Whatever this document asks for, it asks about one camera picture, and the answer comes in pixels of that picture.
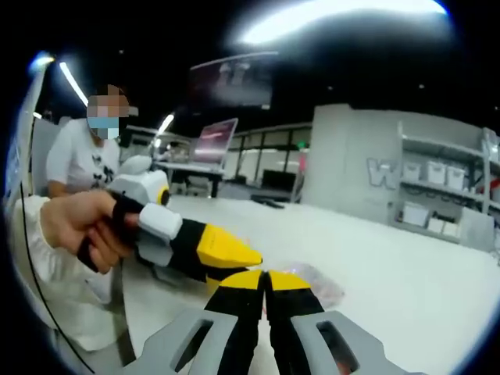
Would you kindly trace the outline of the person's left hand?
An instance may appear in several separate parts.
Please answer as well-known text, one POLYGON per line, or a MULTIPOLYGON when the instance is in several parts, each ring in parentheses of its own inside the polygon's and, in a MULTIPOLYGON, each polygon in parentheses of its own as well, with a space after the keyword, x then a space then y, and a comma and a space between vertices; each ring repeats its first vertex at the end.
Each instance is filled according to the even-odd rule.
POLYGON ((64 248, 101 274, 108 273, 134 246, 113 225, 116 200, 104 190, 52 198, 40 210, 46 242, 64 248))

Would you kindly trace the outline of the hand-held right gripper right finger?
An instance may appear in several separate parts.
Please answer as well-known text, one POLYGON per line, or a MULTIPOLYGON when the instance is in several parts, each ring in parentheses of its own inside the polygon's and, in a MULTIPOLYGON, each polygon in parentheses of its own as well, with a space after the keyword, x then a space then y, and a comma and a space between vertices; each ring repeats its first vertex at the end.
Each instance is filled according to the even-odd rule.
POLYGON ((326 311, 293 273, 266 273, 270 344, 280 374, 407 374, 380 340, 337 311, 326 311))

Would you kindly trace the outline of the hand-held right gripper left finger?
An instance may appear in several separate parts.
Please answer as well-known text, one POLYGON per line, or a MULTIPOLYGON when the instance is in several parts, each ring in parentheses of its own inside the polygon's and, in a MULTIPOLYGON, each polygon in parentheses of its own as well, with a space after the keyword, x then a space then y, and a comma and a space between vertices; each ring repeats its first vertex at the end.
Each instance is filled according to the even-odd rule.
POLYGON ((247 374, 263 310, 261 270, 223 280, 204 309, 186 309, 146 340, 129 374, 247 374))

